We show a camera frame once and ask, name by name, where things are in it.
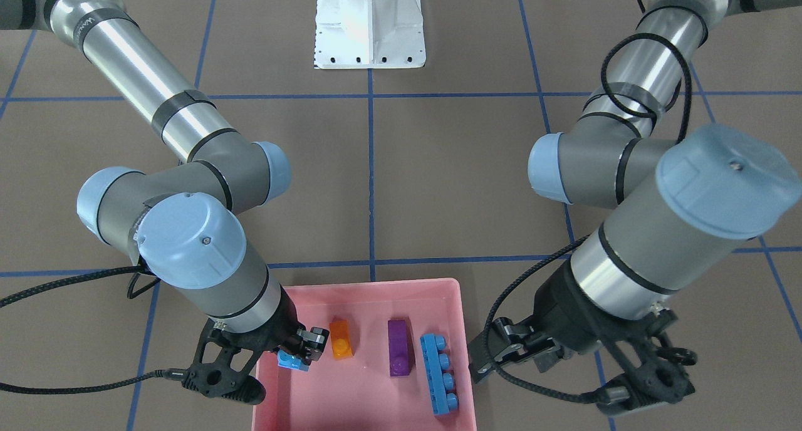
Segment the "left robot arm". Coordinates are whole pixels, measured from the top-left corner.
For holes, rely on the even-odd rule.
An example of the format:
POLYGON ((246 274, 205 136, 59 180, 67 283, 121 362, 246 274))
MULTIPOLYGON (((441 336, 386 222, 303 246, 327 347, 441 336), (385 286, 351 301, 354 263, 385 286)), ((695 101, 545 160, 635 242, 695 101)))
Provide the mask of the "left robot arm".
POLYGON ((542 197, 610 209, 593 233, 527 269, 469 343, 474 383, 496 372, 609 417, 693 394, 665 306, 799 201, 800 177, 774 146, 736 129, 688 132, 690 59, 729 15, 800 0, 649 0, 603 60, 600 86, 571 132, 534 143, 542 197))

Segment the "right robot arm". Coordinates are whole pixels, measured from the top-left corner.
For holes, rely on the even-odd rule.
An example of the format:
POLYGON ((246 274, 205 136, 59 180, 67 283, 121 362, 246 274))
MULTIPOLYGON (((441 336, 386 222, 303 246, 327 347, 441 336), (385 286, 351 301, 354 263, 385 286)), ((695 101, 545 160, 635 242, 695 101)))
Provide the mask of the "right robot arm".
POLYGON ((151 275, 180 291, 207 316, 186 369, 80 388, 2 390, 28 395, 97 393, 166 378, 209 398, 257 405, 266 391, 251 372, 264 352, 300 368, 319 359, 328 331, 306 328, 283 286, 272 279, 237 215, 286 191, 291 168, 269 142, 248 142, 193 88, 128 14, 123 0, 2 0, 2 29, 49 31, 77 49, 128 100, 178 166, 154 174, 109 167, 84 182, 78 217, 129 266, 35 286, 2 299, 9 306, 61 286, 131 274, 151 275))

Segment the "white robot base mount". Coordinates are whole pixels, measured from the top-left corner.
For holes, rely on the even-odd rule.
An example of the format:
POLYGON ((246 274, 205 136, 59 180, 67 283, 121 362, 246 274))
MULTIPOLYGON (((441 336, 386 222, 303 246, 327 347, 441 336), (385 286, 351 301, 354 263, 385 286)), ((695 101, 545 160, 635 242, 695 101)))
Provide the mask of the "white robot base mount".
POLYGON ((421 0, 317 0, 313 67, 421 68, 427 61, 421 0))

